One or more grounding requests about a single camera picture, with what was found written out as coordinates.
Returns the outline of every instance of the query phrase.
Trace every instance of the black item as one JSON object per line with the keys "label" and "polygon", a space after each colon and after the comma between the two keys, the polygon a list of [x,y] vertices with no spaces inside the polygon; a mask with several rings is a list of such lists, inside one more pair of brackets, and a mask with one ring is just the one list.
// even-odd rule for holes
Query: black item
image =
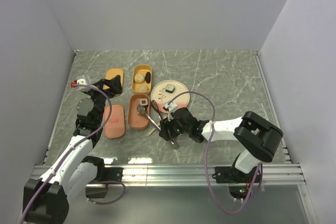
{"label": "black item", "polygon": [[[215,173],[212,178],[216,180],[217,184],[246,184],[246,186],[229,186],[229,192],[234,198],[245,199],[248,192],[247,185],[252,181],[256,172],[257,166],[254,167],[248,174],[245,174],[235,168],[238,157],[236,157],[231,167],[215,167]],[[257,175],[255,183],[260,182],[260,174]]]}
{"label": "black item", "polygon": [[[113,98],[116,94],[120,94],[122,92],[120,75],[115,76],[111,80],[101,79],[94,83],[93,86],[102,90],[109,98]],[[73,133],[74,136],[87,136],[91,134],[100,127],[104,115],[106,98],[101,93],[93,89],[85,91],[84,94],[89,95],[90,98],[84,98],[77,104],[78,112],[76,129]],[[102,129],[96,135],[91,137],[93,147],[95,147],[99,141],[101,133]]]}
{"label": "black item", "polygon": [[180,108],[172,113],[173,120],[168,118],[160,121],[161,131],[159,136],[169,141],[181,133],[188,133],[189,137],[196,143],[202,143],[205,138],[202,135],[203,127],[209,121],[198,121],[191,115],[187,108]]}
{"label": "black item", "polygon": [[203,127],[209,120],[197,120],[187,108],[180,108],[172,113],[174,121],[179,125],[181,133],[188,133],[189,137],[196,143],[202,143],[205,138],[202,135]]}
{"label": "black item", "polygon": [[175,86],[174,85],[171,85],[171,84],[167,84],[166,88],[165,88],[165,91],[172,94],[175,90]]}
{"label": "black item", "polygon": [[150,72],[147,72],[146,75],[145,75],[145,81],[147,83],[150,83],[151,82],[151,73]]}
{"label": "black item", "polygon": [[[143,105],[141,105],[141,106],[143,106]],[[147,108],[148,108],[148,105],[145,105],[145,106],[143,106],[144,108],[145,108],[145,110],[147,110]]]}
{"label": "black item", "polygon": [[[43,184],[41,180],[30,179],[24,188],[23,209]],[[69,204],[63,187],[56,184],[47,184],[34,200],[25,221],[36,224],[62,224],[67,218]]]}
{"label": "black item", "polygon": [[106,185],[85,188],[85,196],[88,199],[104,199],[108,193],[109,188]]}
{"label": "black item", "polygon": [[[240,154],[236,157],[231,167],[223,167],[223,166],[215,167],[215,173],[212,175],[212,178],[216,180],[217,184],[246,183],[248,179],[252,181],[257,166],[254,167],[248,174],[241,172],[240,170],[235,168],[239,156]],[[258,183],[259,181],[260,181],[260,175],[257,175],[255,183]]]}
{"label": "black item", "polygon": [[92,181],[92,183],[99,183],[99,181],[119,181],[122,179],[122,171],[121,167],[108,167],[105,168],[104,159],[93,156],[86,156],[82,163],[90,163],[97,166],[97,176]]}
{"label": "black item", "polygon": [[284,135],[282,130],[252,111],[247,111],[242,119],[234,136],[255,158],[272,162]]}
{"label": "black item", "polygon": [[160,120],[160,132],[159,136],[170,141],[172,138],[176,138],[181,134],[180,127],[175,120],[168,121],[168,118]]}

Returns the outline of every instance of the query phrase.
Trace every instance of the salmon container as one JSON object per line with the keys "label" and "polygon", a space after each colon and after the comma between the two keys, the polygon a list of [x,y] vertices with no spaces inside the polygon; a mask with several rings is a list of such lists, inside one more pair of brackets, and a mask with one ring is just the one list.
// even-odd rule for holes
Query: salmon container
{"label": "salmon container", "polygon": [[[104,120],[110,112],[110,106],[104,110]],[[112,104],[112,114],[108,122],[104,125],[104,135],[107,138],[119,138],[125,134],[125,115],[124,107],[121,104]]]}
{"label": "salmon container", "polygon": [[131,96],[130,99],[130,107],[128,110],[128,118],[127,123],[133,130],[142,131],[145,130],[148,125],[149,121],[143,115],[139,115],[136,111],[137,106],[140,104],[140,99],[147,99],[148,100],[148,107],[146,109],[147,114],[149,115],[150,110],[150,98],[146,94],[134,94]]}

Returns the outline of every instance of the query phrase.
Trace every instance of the orange container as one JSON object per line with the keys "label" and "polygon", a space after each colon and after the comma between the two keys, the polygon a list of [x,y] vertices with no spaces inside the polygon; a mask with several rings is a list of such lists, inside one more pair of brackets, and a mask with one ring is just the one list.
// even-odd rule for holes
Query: orange container
{"label": "orange container", "polygon": [[120,75],[120,82],[121,82],[121,87],[123,89],[124,87],[124,71],[121,68],[110,68],[109,70],[106,71],[105,74],[105,79],[111,80],[117,75]]}
{"label": "orange container", "polygon": [[128,118],[127,123],[133,130],[142,131],[145,130],[148,125],[149,121],[143,115],[139,115],[136,111],[137,106],[140,104],[140,99],[147,99],[148,100],[148,107],[147,107],[147,114],[149,115],[150,110],[150,98],[146,94],[134,94],[131,96],[130,99],[130,107],[128,110]]}
{"label": "orange container", "polygon": [[[109,115],[110,106],[104,110],[104,120]],[[118,138],[125,134],[124,107],[121,104],[112,104],[112,114],[109,121],[104,126],[104,135],[107,138]]]}
{"label": "orange container", "polygon": [[[134,81],[134,77],[137,73],[141,73],[144,76],[146,76],[147,72],[151,73],[150,83],[147,83],[146,81],[144,81],[143,83],[136,83]],[[153,73],[152,73],[152,67],[151,66],[149,66],[149,65],[137,65],[134,68],[134,71],[133,71],[133,80],[132,80],[132,90],[133,90],[133,92],[137,93],[137,94],[141,94],[140,92],[138,92],[138,88],[142,85],[145,85],[145,86],[148,87],[148,91],[145,94],[150,94],[151,90],[152,90],[152,79],[153,79]]]}

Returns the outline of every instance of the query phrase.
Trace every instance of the metal fork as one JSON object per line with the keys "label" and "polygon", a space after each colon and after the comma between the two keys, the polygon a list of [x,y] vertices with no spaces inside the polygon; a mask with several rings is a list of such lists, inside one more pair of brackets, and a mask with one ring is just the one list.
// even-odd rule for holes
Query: metal fork
{"label": "metal fork", "polygon": [[147,114],[146,109],[141,106],[140,104],[137,106],[137,111],[140,115],[143,115],[145,118],[148,119],[148,121],[158,130],[161,131],[161,128],[159,126],[157,126],[157,124],[154,122],[153,119],[151,119],[151,117]]}

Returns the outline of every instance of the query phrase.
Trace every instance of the food item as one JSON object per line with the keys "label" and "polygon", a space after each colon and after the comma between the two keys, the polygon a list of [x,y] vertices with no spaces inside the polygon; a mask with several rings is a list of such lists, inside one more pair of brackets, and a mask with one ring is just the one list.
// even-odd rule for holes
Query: food item
{"label": "food item", "polygon": [[140,105],[141,106],[148,106],[148,100],[147,99],[140,99]]}
{"label": "food item", "polygon": [[148,108],[148,100],[147,100],[147,99],[140,99],[139,104],[140,104],[141,106],[143,106],[145,109]]}
{"label": "food item", "polygon": [[141,85],[138,87],[139,93],[146,93],[149,90],[149,88],[146,85]]}
{"label": "food item", "polygon": [[146,73],[145,81],[146,81],[147,83],[150,83],[150,82],[151,82],[151,73],[150,73],[150,72],[147,72],[147,73]]}
{"label": "food item", "polygon": [[135,76],[134,76],[134,81],[136,83],[143,83],[145,81],[145,76],[141,73],[137,73]]}
{"label": "food item", "polygon": [[167,84],[167,86],[166,86],[166,92],[168,92],[168,93],[173,93],[174,92],[174,90],[175,90],[175,86],[174,85],[171,85],[171,84]]}

